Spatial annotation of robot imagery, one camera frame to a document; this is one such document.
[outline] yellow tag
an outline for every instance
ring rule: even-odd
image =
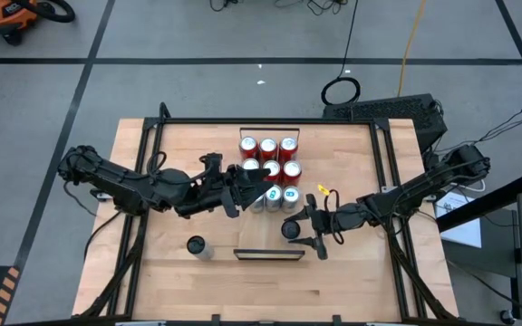
[[[324,195],[326,195],[326,196],[330,196],[330,191],[327,190],[324,186],[322,186],[322,185],[317,185],[317,188],[318,188],[319,191],[321,191]]]

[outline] white paper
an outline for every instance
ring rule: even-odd
[[[437,218],[440,218],[451,210],[465,206],[467,204],[467,200],[471,202],[474,200],[474,198],[465,198],[462,195],[452,192],[448,193],[441,200],[436,202],[434,210]],[[458,244],[481,248],[482,241],[480,239],[480,219],[474,219],[463,225],[459,225],[448,231],[442,232],[440,237],[444,240],[452,241]]]

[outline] wooden table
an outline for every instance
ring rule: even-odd
[[[138,119],[120,121],[112,161],[134,168],[141,126],[142,120]],[[198,157],[213,151],[223,154],[223,167],[239,163],[239,127],[264,126],[165,125],[161,146],[168,154],[165,167],[182,169],[193,176],[203,169]],[[314,193],[320,207],[324,195],[317,190],[317,184],[337,189],[341,203],[378,191],[367,126],[281,127],[301,130],[298,159],[303,176],[299,188],[304,194]],[[291,132],[249,134],[258,139],[280,139]],[[423,172],[411,121],[391,120],[391,134],[401,180],[405,182]],[[381,133],[379,139],[386,159]],[[385,175],[390,185],[387,164]],[[424,204],[421,211],[433,215],[429,204]],[[100,204],[94,228],[113,214],[112,203]],[[327,236],[329,259],[319,261],[311,248],[288,244],[281,236],[284,217],[284,213],[242,212],[239,218],[231,219],[218,208],[211,214],[198,214],[185,220],[174,212],[150,212],[133,318],[209,321],[212,314],[220,314],[223,321],[331,321],[332,315],[339,314],[343,321],[400,320],[390,253],[380,227],[365,226],[346,232],[344,245],[336,244]],[[123,219],[114,221],[92,242],[74,313],[85,310],[112,277]],[[418,215],[410,224],[420,276],[444,306],[458,314],[434,221]],[[302,229],[302,235],[312,233],[309,222],[302,223]],[[215,246],[213,261],[201,262],[188,253],[186,242],[192,235],[202,235]],[[306,255],[298,262],[238,261],[233,255],[235,248],[305,249]],[[416,316],[406,274],[404,280],[409,310]],[[127,288],[128,281],[124,281],[121,298],[125,297]],[[124,300],[120,299],[117,312],[123,312],[123,306]]]

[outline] orange vacuum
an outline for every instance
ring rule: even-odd
[[[11,45],[22,41],[22,31],[35,24],[38,17],[57,23],[69,23],[75,13],[64,0],[49,0],[62,8],[65,14],[56,14],[55,7],[37,0],[0,0],[0,35]]]

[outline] yellow cable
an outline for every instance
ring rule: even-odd
[[[416,18],[414,18],[414,26],[412,27],[412,31],[410,32],[410,38],[408,39],[408,44],[406,44],[406,51],[404,51],[404,56],[402,57],[402,66],[400,68],[400,83],[398,84],[398,97],[402,92],[402,82],[404,80],[404,67],[406,66],[406,59],[408,58],[408,52],[410,51],[410,45],[412,40],[414,39],[414,35],[416,34],[416,29],[418,28],[418,22],[421,20],[422,15],[424,14],[424,6],[426,5],[426,0],[420,1],[420,6],[418,7],[418,13],[416,13]]]

